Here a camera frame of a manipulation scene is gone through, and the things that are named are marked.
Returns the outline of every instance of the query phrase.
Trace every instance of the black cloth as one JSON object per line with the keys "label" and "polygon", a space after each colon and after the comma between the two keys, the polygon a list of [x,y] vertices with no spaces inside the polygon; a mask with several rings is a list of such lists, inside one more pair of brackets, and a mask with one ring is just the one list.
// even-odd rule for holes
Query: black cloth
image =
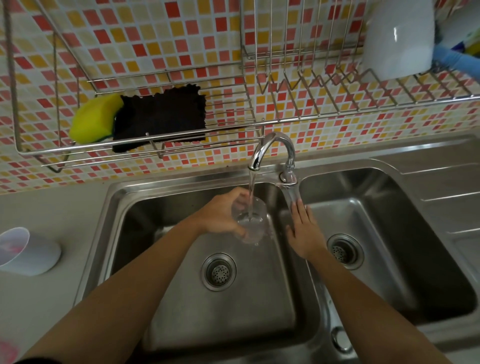
{"label": "black cloth", "polygon": [[[197,85],[188,84],[152,96],[121,96],[123,107],[115,116],[113,140],[205,129],[206,99],[199,90]],[[186,141],[204,139],[203,134]],[[113,146],[113,151],[122,153],[148,143]]]}
{"label": "black cloth", "polygon": [[15,364],[61,364],[56,360],[47,359],[47,358],[30,358],[16,362]]}

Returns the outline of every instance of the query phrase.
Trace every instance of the countertop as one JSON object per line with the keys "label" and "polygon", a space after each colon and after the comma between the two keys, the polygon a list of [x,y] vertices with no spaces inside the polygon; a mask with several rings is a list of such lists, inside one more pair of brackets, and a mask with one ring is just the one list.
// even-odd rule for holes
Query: countertop
{"label": "countertop", "polygon": [[[72,308],[113,182],[118,180],[0,195],[0,231],[24,226],[62,247],[57,265],[40,276],[0,272],[0,349],[6,342],[22,355]],[[455,364],[477,363],[480,347],[448,357]]]}

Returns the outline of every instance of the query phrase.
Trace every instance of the hand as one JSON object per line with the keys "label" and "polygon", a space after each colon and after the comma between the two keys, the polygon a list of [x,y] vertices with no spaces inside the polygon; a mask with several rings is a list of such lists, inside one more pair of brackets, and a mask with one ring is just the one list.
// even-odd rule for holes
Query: hand
{"label": "hand", "polygon": [[206,232],[234,232],[239,236],[245,236],[246,230],[232,218],[232,204],[240,197],[248,201],[248,190],[235,187],[227,194],[219,194],[191,215],[189,222],[200,229],[200,233]]}
{"label": "hand", "polygon": [[325,237],[317,225],[310,206],[305,209],[302,200],[298,200],[297,203],[292,202],[292,216],[295,231],[287,226],[287,238],[288,243],[298,255],[311,260],[323,249],[327,249]]}

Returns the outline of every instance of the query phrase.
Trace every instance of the transparent cup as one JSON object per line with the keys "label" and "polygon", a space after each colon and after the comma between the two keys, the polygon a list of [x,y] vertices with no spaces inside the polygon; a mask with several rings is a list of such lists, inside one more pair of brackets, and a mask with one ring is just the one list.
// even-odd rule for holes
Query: transparent cup
{"label": "transparent cup", "polygon": [[267,231],[267,206],[258,197],[252,198],[252,208],[249,211],[248,198],[240,197],[232,206],[232,217],[247,233],[245,236],[236,235],[246,244],[258,244]]}

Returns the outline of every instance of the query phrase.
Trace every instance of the sink basin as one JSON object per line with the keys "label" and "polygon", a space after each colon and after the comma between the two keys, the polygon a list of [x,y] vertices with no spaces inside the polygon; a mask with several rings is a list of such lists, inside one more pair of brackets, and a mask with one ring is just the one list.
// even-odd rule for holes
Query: sink basin
{"label": "sink basin", "polygon": [[[111,274],[230,189],[134,204],[123,220]],[[280,215],[288,210],[283,194],[274,184],[258,183],[255,195],[266,203],[269,232],[257,246],[232,234],[206,234],[195,241],[134,357],[199,362],[304,343],[318,332],[319,303],[308,266],[283,234]]]}
{"label": "sink basin", "polygon": [[407,195],[384,172],[307,177],[300,195],[351,272],[414,325],[467,315],[472,286]]}

